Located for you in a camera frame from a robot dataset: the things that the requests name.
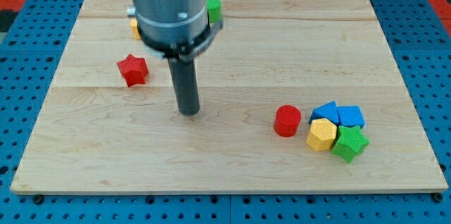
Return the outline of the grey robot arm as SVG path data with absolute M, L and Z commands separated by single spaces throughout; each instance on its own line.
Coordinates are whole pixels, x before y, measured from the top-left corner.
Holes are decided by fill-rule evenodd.
M 141 40 L 160 56 L 193 61 L 223 28 L 221 7 L 207 0 L 132 0 Z

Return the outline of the yellow block behind arm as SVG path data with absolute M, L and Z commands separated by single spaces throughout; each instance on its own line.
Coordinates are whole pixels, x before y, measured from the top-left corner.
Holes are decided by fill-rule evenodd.
M 130 29 L 131 29 L 131 31 L 132 31 L 132 33 L 133 33 L 133 37 L 134 37 L 136 40 L 141 40 L 140 32 L 139 32 L 139 30 L 138 30 L 137 20 L 136 20 L 135 18 L 132 18 L 132 19 L 130 20 Z

